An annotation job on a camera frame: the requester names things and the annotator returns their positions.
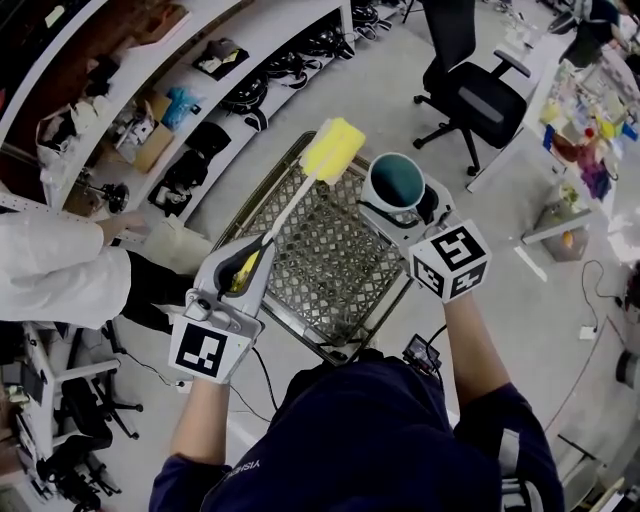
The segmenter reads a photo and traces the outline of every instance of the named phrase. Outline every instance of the shirt sleeve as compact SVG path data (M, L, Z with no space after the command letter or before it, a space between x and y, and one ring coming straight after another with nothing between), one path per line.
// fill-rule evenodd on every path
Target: shirt sleeve
M516 494L524 496L525 510L564 510L562 485L544 430L512 384L464 407L454 434L498 460L505 510Z
M48 274L87 263L103 245L100 226L42 213L0 215L0 266L11 277Z
M149 512L199 512L207 493L231 471L174 455L153 482Z

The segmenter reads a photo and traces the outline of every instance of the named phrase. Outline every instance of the hand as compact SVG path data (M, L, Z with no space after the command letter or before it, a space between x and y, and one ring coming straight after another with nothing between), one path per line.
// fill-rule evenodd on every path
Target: hand
M124 229L127 228L143 228L147 223L144 220L144 215L140 212L123 213L118 217L122 221Z

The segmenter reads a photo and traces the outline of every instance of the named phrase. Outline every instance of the concrete floor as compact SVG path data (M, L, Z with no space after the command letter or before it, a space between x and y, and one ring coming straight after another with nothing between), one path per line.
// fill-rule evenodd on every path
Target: concrete floor
M546 27L552 19L544 7L531 0L514 1L516 8L540 27ZM471 60L492 68L497 64L492 50L505 34L504 18L491 6L478 3L476 21L478 49ZM623 343L633 341L629 324L613 301L595 297L595 265L588 267L586 282L602 328L594 341L582 341L578 333L582 325L594 325L581 288L583 262L600 260L605 268L600 291L620 294L628 272L620 263L620 251L616 256L612 250L610 233L595 228L582 262L555 263L542 246L525 247L546 274L543 281L514 248L519 246L522 233L532 227L548 195L545 176L524 159L514 161L513 168L499 181L471 195L464 188L470 161L459 133L438 139L421 151L413 148L415 136L435 130L444 119L431 108L415 106L411 101L413 95L421 93L422 74L434 56L424 16L412 14L406 26L399 22L396 18L393 30L383 34L381 40L360 42L355 59L333 62L297 94L275 116L270 128L255 137L227 169L189 226L217 240L265 174L303 132L317 129L328 117L345 117L367 134L361 152L365 158L386 151L409 155L425 172L449 187L461 215L477 223L494 259L487 282L475 295L513 381L530 401L552 441L562 431L603 461L611 462L637 414L634 393L614 381L615 362ZM477 138L476 143L481 163L489 162L496 150ZM637 161L637 148L630 148L628 155L626 162ZM640 177L634 175L631 165L623 167L615 213L619 215L618 224L628 224L620 236L633 246L638 241L634 230L639 220L636 208ZM398 355L414 333L430 337L443 324L443 318L440 303L413 287L378 333L378 347L387 354ZM261 314L261 320L267 329L258 347L280 401L291 377L320 360L269 317ZM180 377L166 365L167 336L124 319L118 319L117 328L122 343L133 355L170 380ZM99 342L97 339L87 343L93 346ZM446 335L435 342L435 347L444 362L447 406L457 412ZM101 352L103 347L91 350L89 355L98 359ZM114 429L113 446L98 454L123 490L121 496L106 500L107 510L142 511L148 504L153 477L166 457L185 395L166 387L155 375L128 359L123 359L116 384L123 400L141 401L145 411L127 417L140 432L140 440L125 439ZM272 415L264 376L253 354L242 363L233 384L260 414ZM248 414L235 394L231 411L228 462L233 464L267 425ZM561 463L572 455L562 443L554 441L553 446ZM64 505L60 510L71 508Z

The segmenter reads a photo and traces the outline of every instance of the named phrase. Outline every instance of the orange object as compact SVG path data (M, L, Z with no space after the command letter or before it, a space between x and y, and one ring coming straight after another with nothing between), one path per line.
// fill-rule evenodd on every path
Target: orange object
M564 245L566 245L567 247L569 248L573 247L573 233L571 233L571 231L565 231L562 234L562 241L564 242Z

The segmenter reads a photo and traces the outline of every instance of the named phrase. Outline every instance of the office chair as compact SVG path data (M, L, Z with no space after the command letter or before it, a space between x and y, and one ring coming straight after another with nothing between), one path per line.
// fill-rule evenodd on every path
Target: office chair
M75 366L75 360L78 355L78 351L80 350L80 345L82 344L82 332L82 329L78 329L73 338L71 351L69 352L67 369L71 369ZM109 340L109 343L111 344L111 350L114 354L127 353L127 351L118 343L118 338L116 337L116 332L111 320L108 320L107 323L103 326L102 335L107 338L107 340ZM137 432L131 432L126 427L126 425L120 418L120 415L118 414L118 410L142 412L144 410L142 404L127 405L117 402L114 398L113 392L113 377L117 372L116 370L109 370L105 373L106 375L102 380L99 376L91 379L91 383L93 384L95 393L98 395L100 401L102 402L102 405L100 405L99 408L104 418L107 421L114 420L129 439L139 439L140 435ZM64 418L61 418L60 421L58 421L58 425L60 426L58 435L61 436L64 433Z
M102 480L104 466L94 469L89 463L89 456L94 450L111 446L113 434L84 378L63 382L61 389L63 412L73 418L83 435L69 437L51 457L39 460L36 464L38 476L43 481L52 482L60 494L75 503L75 511L99 510L100 498L92 484L98 484L108 495L119 491ZM85 464L89 470L89 482L76 471L81 464Z
M454 130L460 130L469 148L473 165L469 176L480 171L473 136L475 133L495 148L503 148L513 138L527 110L527 103L511 87L500 80L510 68L527 78L531 72L506 53L496 50L502 60L488 72L471 62L476 49L475 0L429 0L423 2L436 57L423 77L424 89L430 97L414 96L416 104L427 103L449 118L432 134L416 139L421 149L427 142Z
M416 0L411 0L411 2L409 2L409 5L406 6L406 11L404 12L404 18L402 19L402 24L404 25L407 22L407 18L409 17L409 14L413 14L414 12L420 12L421 9L416 9L415 11L413 10L413 4L416 2Z

